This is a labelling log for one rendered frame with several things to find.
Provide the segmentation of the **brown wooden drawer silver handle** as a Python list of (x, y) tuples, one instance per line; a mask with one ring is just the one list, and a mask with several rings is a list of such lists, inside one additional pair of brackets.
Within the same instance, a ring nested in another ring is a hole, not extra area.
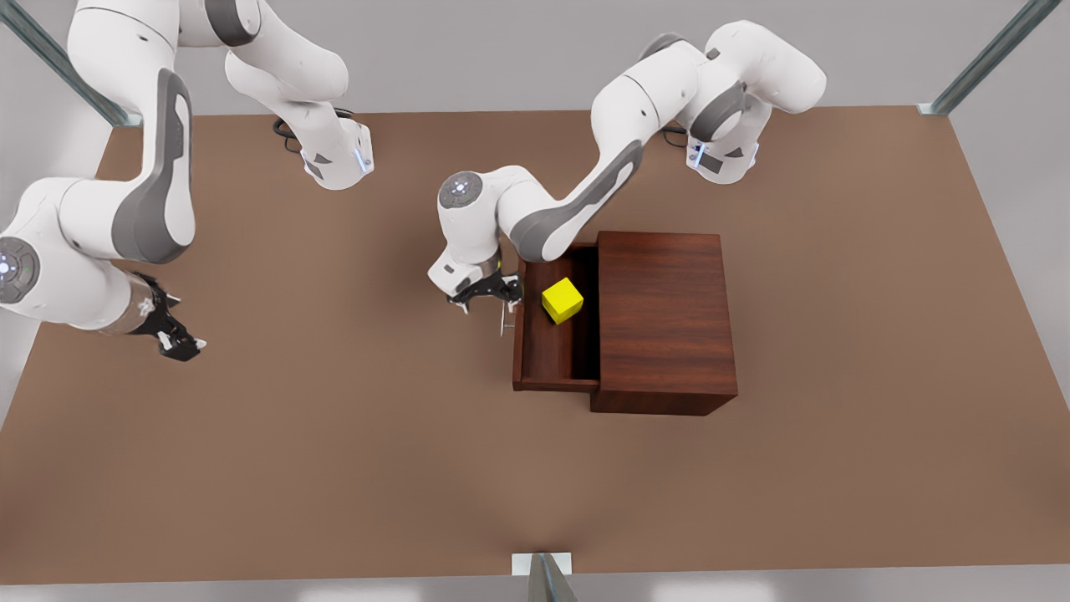
[[(594, 393), (599, 388), (599, 249), (574, 244), (550, 263), (519, 262), (524, 299), (513, 321), (513, 389)], [(583, 297), (580, 311), (555, 324), (542, 290), (568, 278)]]

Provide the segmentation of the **yellow cube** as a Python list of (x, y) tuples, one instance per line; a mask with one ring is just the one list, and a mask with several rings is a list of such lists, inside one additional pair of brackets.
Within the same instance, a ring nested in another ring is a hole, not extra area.
[(583, 296), (569, 278), (559, 279), (554, 285), (542, 290), (540, 304), (555, 324), (564, 324), (580, 312)]

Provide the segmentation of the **brown wooden cabinet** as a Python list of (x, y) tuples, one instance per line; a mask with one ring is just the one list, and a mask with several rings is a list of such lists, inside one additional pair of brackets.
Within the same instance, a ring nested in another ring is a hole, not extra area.
[(601, 414), (707, 416), (738, 393), (718, 235), (603, 230)]

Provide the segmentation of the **silver frame post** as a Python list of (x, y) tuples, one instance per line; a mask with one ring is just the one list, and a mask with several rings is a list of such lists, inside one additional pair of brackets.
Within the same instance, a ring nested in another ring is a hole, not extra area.
[(1017, 15), (1002, 27), (1000, 32), (987, 43), (985, 48), (970, 60), (970, 64), (960, 72), (935, 99), (931, 103), (917, 104), (918, 113), (950, 115), (956, 107), (966, 99), (970, 92), (981, 84), (985, 77), (1060, 4), (1063, 0), (1027, 0)]
[(39, 56), (68, 87), (92, 107), (112, 127), (139, 127), (142, 125), (140, 115), (129, 115), (114, 102), (106, 99), (91, 84), (85, 83), (83, 77), (77, 74), (68, 60), (68, 55), (56, 38), (43, 30), (17, 0), (0, 0), (0, 22), (7, 26), (16, 38), (20, 38), (31, 51)]
[(513, 554), (513, 576), (528, 576), (528, 602), (578, 602), (567, 576), (574, 574), (572, 553)]

